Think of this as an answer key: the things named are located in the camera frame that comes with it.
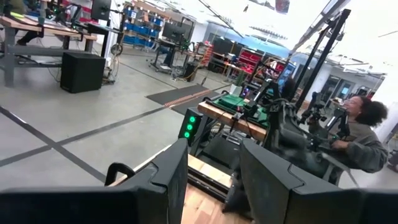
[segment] person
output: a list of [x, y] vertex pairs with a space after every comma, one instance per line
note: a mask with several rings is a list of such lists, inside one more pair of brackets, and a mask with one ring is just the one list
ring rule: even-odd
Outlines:
[[[365, 96], [354, 96], [346, 100], [343, 107], [349, 113], [350, 134], [331, 144], [333, 156], [350, 169], [361, 169], [368, 173], [380, 171], [387, 162], [388, 152], [371, 127], [379, 125], [387, 118], [386, 106]], [[310, 133], [321, 133], [319, 123], [312, 118], [308, 125]], [[330, 129], [330, 133], [336, 134], [339, 131], [338, 125], [339, 122]]]
[[[26, 8], [23, 0], [9, 0], [9, 7], [11, 12], [15, 12], [18, 14], [25, 14], [26, 13]], [[27, 43], [29, 43], [31, 40], [34, 38], [38, 37], [39, 33], [36, 31], [28, 31], [23, 38], [19, 39], [17, 41], [18, 45], [23, 45], [26, 46]]]
[[166, 58], [164, 59], [163, 64], [170, 67], [171, 63], [172, 63], [172, 56], [173, 56], [172, 49], [168, 49], [167, 47], [160, 46], [159, 53], [162, 55], [166, 54]]

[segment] green circuit board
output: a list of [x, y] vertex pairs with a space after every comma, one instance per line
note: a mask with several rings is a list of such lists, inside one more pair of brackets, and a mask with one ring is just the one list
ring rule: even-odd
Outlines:
[[[222, 96], [221, 98], [212, 101], [211, 104], [230, 114], [235, 114], [238, 110], [242, 111], [242, 109], [247, 105], [247, 103], [244, 101], [244, 98], [234, 95]], [[260, 106], [256, 115], [253, 118], [248, 118], [248, 121], [262, 128], [266, 128], [269, 126], [267, 118], [268, 114], [266, 113], [266, 109]]]

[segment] rubber mat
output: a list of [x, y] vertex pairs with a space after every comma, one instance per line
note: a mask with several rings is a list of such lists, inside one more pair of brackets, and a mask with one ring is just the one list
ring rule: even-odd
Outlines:
[[191, 100], [189, 100], [189, 101], [187, 101], [185, 103], [182, 103], [180, 105], [173, 106], [172, 110], [174, 110], [175, 112], [180, 113], [182, 115], [185, 115], [185, 112], [187, 111], [187, 108], [198, 106], [198, 104], [203, 101], [204, 97], [207, 96], [209, 98], [212, 98], [212, 97], [215, 97], [215, 96], [218, 96], [218, 95], [219, 95], [219, 93], [216, 93], [215, 91], [211, 91], [211, 92], [209, 92], [209, 93], [207, 93], [205, 95], [198, 96], [198, 97], [196, 97], [194, 99], [191, 99]]
[[162, 93], [156, 93], [156, 94], [147, 96], [147, 98], [155, 101], [156, 103], [165, 105], [172, 101], [176, 101], [178, 99], [188, 97], [188, 96], [191, 96], [196, 93], [203, 92], [203, 91], [208, 91], [208, 89], [201, 85], [193, 85], [193, 86], [188, 86], [188, 87], [181, 88], [181, 89], [169, 90], [169, 91], [165, 91]]

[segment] curly hair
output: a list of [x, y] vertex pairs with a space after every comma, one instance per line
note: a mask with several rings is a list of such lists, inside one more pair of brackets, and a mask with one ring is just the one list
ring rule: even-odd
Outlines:
[[365, 96], [358, 97], [362, 100], [361, 113], [355, 119], [358, 123], [374, 127], [387, 118], [388, 109], [384, 104], [378, 101], [371, 101]]

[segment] wooden workbench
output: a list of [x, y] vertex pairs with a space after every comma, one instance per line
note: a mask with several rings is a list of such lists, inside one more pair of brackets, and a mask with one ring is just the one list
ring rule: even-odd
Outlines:
[[[201, 102], [198, 105], [198, 111], [207, 115], [210, 118], [217, 119], [223, 124], [232, 126], [233, 114], [227, 113], [221, 109], [218, 109], [215, 106], [211, 106], [205, 101]], [[267, 134], [267, 131], [264, 128], [260, 128], [259, 126], [247, 122], [246, 120], [243, 119], [240, 119], [238, 122], [236, 122], [236, 124], [234, 125], [234, 129], [249, 134], [254, 139], [257, 139], [259, 141], [263, 141]]]
[[[0, 24], [5, 27], [11, 27], [15, 29], [31, 30], [37, 32], [42, 31], [42, 29], [37, 26], [38, 22], [32, 21], [28, 18], [18, 18], [18, 19], [26, 24], [15, 21], [5, 16], [0, 16]], [[69, 37], [80, 37], [80, 34], [73, 29], [69, 29], [67, 27], [53, 26], [49, 24], [44, 24], [44, 32], [56, 35], [69, 36]], [[84, 35], [84, 38], [88, 40], [97, 40], [97, 37], [95, 35]]]
[[[142, 166], [151, 161], [159, 153], [167, 150], [170, 146], [153, 155], [151, 158], [137, 166], [134, 170], [140, 169]], [[202, 162], [201, 160], [188, 155], [188, 166], [200, 171], [202, 174], [217, 180], [219, 183], [230, 187], [231, 177], [228, 174]], [[115, 186], [126, 180], [127, 176], [122, 176], [110, 186]], [[250, 221], [241, 218], [237, 214], [223, 214], [221, 212], [223, 204], [208, 194], [188, 184], [185, 192], [184, 209], [182, 213], [181, 224], [250, 224]]]

